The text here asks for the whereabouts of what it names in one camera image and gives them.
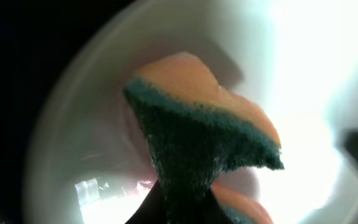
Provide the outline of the green yellow sponge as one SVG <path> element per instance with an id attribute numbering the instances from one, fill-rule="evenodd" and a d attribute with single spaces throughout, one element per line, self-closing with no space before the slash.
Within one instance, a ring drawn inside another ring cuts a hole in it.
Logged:
<path id="1" fill-rule="evenodd" d="M 140 68 L 123 89 L 157 181 L 131 223 L 270 223 L 260 203 L 216 182 L 243 167 L 282 170 L 277 130 L 187 52 Z"/>

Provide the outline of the light blue plate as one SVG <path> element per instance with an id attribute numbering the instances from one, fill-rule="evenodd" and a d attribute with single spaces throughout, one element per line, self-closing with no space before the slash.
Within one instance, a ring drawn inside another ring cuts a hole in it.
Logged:
<path id="1" fill-rule="evenodd" d="M 57 83 L 27 158 L 26 223 L 124 223 L 155 181 L 122 86 L 141 65 L 188 51 L 222 86 L 259 104 L 284 170 L 219 183 L 274 223 L 358 223 L 358 1 L 136 1 Z"/>

